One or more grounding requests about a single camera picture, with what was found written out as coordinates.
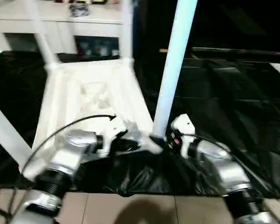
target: shelf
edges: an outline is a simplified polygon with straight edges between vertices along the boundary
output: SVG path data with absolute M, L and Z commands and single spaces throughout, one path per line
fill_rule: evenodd
M 71 17 L 63 3 L 37 1 L 40 17 L 43 21 L 68 21 L 87 23 L 121 24 L 121 7 L 116 5 L 91 5 L 90 15 Z M 0 7 L 0 20 L 30 20 L 25 11 L 23 0 L 15 0 Z

